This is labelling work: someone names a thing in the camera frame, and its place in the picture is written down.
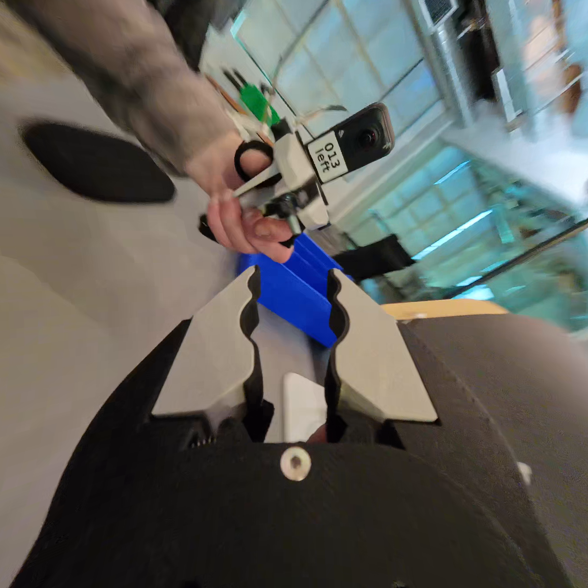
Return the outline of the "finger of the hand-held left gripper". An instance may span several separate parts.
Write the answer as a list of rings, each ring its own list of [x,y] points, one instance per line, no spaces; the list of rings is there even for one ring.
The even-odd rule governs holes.
[[[305,231],[330,224],[327,203],[319,183],[307,183],[298,191],[298,220]]]
[[[298,136],[287,130],[275,130],[273,136],[272,169],[280,176],[275,187],[315,186],[314,168]]]

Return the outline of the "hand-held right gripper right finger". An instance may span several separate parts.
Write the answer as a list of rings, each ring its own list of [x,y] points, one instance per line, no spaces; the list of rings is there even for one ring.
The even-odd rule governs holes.
[[[326,438],[338,442],[344,413],[387,422],[436,423],[438,415],[396,319],[341,270],[330,269],[329,327],[336,340],[325,375]]]

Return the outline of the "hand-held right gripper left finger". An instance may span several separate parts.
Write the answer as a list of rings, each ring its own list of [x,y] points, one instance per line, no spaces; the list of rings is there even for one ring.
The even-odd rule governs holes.
[[[152,409],[155,417],[205,416],[217,430],[240,419],[254,442],[264,442],[275,408],[264,399],[259,349],[261,271],[251,266],[192,317]]]

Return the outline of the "small black spring part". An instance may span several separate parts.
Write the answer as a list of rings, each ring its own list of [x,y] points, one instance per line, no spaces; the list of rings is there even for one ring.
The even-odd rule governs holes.
[[[302,232],[302,224],[298,218],[298,202],[293,194],[275,196],[261,207],[263,217],[275,217],[286,221],[294,238]]]

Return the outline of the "blue plastic bin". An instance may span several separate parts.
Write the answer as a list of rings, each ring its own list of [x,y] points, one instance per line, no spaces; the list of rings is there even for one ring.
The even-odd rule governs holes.
[[[333,258],[303,233],[295,239],[286,263],[277,263],[263,254],[241,254],[238,274],[250,266],[260,269],[260,305],[324,347],[333,346],[336,336],[329,326],[327,277],[330,269],[342,270]]]

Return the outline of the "person's left forearm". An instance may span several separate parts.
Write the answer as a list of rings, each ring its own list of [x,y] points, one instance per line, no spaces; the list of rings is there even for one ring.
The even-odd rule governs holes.
[[[6,1],[69,64],[108,117],[201,185],[240,139],[199,60],[215,1]]]

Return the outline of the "small green object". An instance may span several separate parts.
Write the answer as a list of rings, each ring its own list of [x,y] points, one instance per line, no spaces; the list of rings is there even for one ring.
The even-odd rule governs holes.
[[[268,99],[261,90],[253,84],[244,84],[239,90],[241,103],[253,114],[254,118],[269,128],[281,120],[273,107],[268,107]]]

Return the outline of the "person's left hand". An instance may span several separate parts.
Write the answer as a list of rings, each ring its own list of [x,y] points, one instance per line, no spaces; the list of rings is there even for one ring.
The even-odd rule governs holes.
[[[212,141],[185,164],[185,172],[209,196],[207,218],[217,242],[241,254],[263,254],[277,263],[287,262],[292,247],[282,243],[292,237],[287,222],[263,217],[256,208],[243,209],[233,192],[242,184],[234,166],[242,144],[232,130]]]

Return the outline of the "black floor bin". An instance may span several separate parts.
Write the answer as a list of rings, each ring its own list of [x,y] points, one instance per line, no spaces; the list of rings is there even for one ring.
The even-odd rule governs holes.
[[[416,262],[396,234],[334,255],[342,272],[356,283],[411,267]]]

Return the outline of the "grey-topped wooden board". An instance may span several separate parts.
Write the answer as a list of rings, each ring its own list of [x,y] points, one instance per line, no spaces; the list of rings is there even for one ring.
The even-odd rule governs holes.
[[[402,448],[506,536],[539,587],[587,587],[587,354],[562,329],[494,311],[399,322],[436,423],[394,422]]]

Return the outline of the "white air vent grille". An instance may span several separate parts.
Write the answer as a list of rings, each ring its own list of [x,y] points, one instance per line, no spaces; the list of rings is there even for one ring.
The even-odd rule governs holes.
[[[419,1],[418,3],[430,28],[443,24],[458,9],[457,1]]]

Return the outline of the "black soft pad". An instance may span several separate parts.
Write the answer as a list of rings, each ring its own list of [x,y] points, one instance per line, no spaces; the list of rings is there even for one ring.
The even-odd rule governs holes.
[[[80,126],[36,121],[21,130],[34,158],[63,187],[90,201],[114,205],[172,202],[169,175],[136,144]]]

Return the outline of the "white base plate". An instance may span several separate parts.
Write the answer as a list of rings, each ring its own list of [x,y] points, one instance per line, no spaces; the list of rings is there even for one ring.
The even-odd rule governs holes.
[[[283,377],[283,436],[287,443],[305,442],[326,422],[324,386],[297,373]]]

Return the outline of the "silver ventilation duct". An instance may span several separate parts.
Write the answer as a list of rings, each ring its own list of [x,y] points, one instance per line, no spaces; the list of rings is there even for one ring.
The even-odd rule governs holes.
[[[431,29],[422,10],[417,7],[414,12],[427,60],[447,108],[458,127],[470,128],[475,122],[474,88],[453,19],[448,17]]]

